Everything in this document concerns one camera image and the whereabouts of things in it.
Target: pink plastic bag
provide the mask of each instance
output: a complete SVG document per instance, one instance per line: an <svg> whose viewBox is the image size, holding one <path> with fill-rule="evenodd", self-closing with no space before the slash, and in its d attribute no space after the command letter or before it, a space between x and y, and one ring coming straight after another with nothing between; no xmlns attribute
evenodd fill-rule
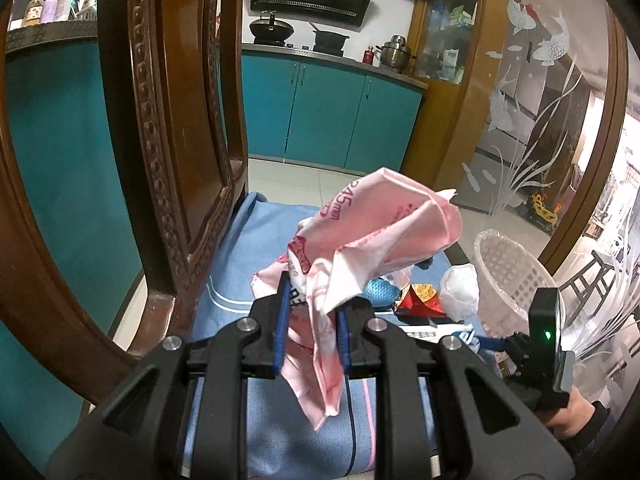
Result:
<svg viewBox="0 0 640 480"><path fill-rule="evenodd" d="M287 358L282 375L319 430L338 414L343 371L332 310L372 278L401 271L448 248L462 220L449 200L382 168L351 182L315 216L298 224L287 253L252 279L256 298L276 293L289 271L292 286ZM406 272L399 272L402 279Z"/></svg>

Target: jar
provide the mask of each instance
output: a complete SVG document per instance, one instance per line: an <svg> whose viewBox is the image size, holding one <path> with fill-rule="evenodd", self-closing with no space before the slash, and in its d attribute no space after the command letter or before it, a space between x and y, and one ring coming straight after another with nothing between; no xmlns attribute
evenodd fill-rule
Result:
<svg viewBox="0 0 640 480"><path fill-rule="evenodd" d="M30 0L24 9L22 26L27 27L29 25L37 25L40 23L40 15L42 14L43 6L44 0Z"/></svg>

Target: red bottle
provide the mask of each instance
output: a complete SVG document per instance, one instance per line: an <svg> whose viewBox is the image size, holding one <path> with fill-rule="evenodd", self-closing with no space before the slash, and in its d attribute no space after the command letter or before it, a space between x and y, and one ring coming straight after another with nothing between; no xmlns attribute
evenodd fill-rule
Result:
<svg viewBox="0 0 640 480"><path fill-rule="evenodd" d="M369 48L364 51L362 56L362 62L368 65L373 65L373 46L369 45Z"/></svg>

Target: black sleeve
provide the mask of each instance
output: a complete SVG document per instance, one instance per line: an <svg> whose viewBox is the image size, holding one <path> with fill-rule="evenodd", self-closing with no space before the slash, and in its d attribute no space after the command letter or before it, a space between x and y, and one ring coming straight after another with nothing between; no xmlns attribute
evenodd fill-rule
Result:
<svg viewBox="0 0 640 480"><path fill-rule="evenodd" d="M574 459L578 470L594 454L598 446L609 436L609 433L616 425L616 419L611 415L599 400L594 402L596 411L573 438L561 441L561 444Z"/></svg>

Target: white plastic basket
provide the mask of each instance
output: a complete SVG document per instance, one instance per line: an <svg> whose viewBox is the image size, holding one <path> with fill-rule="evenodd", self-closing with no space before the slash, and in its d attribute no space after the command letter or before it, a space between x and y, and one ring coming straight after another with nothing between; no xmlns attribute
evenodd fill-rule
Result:
<svg viewBox="0 0 640 480"><path fill-rule="evenodd" d="M529 333L527 315L536 289L557 286L537 258L519 243L496 230L481 232L474 242L478 272L478 317L488 336ZM560 297L564 316L564 302Z"/></svg>

